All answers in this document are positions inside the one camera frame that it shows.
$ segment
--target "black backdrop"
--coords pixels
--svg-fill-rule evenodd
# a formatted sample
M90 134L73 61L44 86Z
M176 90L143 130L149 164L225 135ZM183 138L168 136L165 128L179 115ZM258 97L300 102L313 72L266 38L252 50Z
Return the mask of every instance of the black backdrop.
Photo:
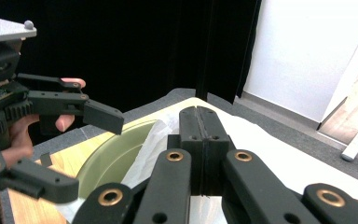
M0 0L0 18L37 29L18 72L84 78L91 99L125 112L174 88L241 96L260 2Z

